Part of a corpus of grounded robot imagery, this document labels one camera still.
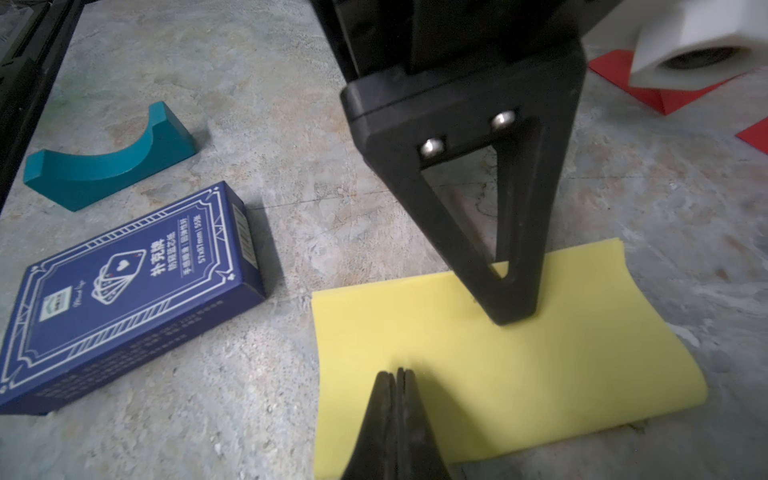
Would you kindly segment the red square paper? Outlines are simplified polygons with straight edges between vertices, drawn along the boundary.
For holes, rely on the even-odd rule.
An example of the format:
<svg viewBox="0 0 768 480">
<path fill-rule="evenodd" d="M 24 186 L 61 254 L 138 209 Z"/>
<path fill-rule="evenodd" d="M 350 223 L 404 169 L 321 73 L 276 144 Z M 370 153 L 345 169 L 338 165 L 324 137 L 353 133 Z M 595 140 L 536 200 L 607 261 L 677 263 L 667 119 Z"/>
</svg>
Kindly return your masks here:
<svg viewBox="0 0 768 480">
<path fill-rule="evenodd" d="M 664 70 L 658 78 L 634 76 L 631 70 L 634 56 L 632 50 L 613 50 L 591 60 L 588 66 L 594 73 L 663 116 L 682 109 L 729 82 L 727 79 L 705 86 L 695 81 L 693 86 L 702 86 L 702 89 L 692 90 L 688 84 L 677 80 L 669 82 L 670 76 Z"/>
<path fill-rule="evenodd" d="M 768 118 L 749 126 L 739 132 L 736 137 L 756 150 L 768 154 Z"/>
</svg>

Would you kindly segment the blue card box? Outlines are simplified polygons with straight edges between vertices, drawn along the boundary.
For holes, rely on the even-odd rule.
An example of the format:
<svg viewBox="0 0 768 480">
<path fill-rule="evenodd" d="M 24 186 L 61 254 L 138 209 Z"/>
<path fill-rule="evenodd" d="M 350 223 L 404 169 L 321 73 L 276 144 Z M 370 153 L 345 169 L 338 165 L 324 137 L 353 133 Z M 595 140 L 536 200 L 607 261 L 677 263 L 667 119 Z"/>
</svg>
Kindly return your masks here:
<svg viewBox="0 0 768 480">
<path fill-rule="evenodd" d="M 31 265 L 1 349 L 1 411 L 44 415 L 261 304 L 225 182 Z"/>
</svg>

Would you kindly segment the yellow square paper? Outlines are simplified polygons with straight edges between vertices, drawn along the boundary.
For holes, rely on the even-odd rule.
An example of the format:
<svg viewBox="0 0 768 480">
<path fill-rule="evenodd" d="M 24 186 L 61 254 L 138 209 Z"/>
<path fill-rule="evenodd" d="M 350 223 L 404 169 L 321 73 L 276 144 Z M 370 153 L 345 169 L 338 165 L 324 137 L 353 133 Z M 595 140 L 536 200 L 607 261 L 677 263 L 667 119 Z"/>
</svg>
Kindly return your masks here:
<svg viewBox="0 0 768 480">
<path fill-rule="evenodd" d="M 507 326 L 451 272 L 318 291 L 311 305 L 319 479 L 342 474 L 381 371 L 415 373 L 450 463 L 669 414 L 708 395 L 616 238 L 549 253 L 535 315 Z"/>
</svg>

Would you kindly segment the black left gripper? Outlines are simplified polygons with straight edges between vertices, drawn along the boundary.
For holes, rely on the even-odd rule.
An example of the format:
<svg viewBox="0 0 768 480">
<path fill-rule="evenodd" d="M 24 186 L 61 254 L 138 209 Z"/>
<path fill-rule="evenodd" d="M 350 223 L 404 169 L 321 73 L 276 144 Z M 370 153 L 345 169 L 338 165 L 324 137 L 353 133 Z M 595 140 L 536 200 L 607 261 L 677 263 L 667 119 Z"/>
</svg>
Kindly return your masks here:
<svg viewBox="0 0 768 480">
<path fill-rule="evenodd" d="M 355 146 L 498 325 L 537 308 L 586 72 L 572 39 L 619 3 L 311 4 L 350 82 L 341 101 Z"/>
</svg>

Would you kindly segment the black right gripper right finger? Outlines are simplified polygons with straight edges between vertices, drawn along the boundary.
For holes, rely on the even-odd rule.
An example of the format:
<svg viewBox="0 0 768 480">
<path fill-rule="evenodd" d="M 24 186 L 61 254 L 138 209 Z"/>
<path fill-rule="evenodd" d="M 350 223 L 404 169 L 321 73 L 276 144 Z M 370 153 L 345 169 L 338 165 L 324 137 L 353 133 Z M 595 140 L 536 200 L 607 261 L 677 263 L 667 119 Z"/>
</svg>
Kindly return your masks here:
<svg viewBox="0 0 768 480">
<path fill-rule="evenodd" d="M 399 368 L 395 390 L 397 479 L 451 479 L 412 370 Z"/>
</svg>

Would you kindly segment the teal small block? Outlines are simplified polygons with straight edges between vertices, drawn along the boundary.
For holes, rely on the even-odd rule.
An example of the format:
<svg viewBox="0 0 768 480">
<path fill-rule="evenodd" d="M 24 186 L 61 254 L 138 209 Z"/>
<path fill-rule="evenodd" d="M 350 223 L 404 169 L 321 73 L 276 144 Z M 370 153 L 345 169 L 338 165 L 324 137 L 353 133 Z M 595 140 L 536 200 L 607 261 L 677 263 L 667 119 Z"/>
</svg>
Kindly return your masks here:
<svg viewBox="0 0 768 480">
<path fill-rule="evenodd" d="M 69 211 L 78 211 L 197 153 L 190 132 L 164 102 L 149 106 L 136 142 L 101 155 L 41 150 L 26 160 L 26 186 Z"/>
</svg>

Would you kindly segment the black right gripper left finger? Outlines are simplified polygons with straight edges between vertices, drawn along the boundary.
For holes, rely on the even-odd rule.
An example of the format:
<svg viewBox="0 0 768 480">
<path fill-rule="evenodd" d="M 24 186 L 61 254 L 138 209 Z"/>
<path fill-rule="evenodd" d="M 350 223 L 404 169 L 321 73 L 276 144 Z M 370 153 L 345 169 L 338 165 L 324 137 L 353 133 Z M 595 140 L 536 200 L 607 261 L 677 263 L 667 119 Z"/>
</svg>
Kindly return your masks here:
<svg viewBox="0 0 768 480">
<path fill-rule="evenodd" d="M 379 372 L 343 480 L 397 478 L 395 393 L 394 376 Z"/>
</svg>

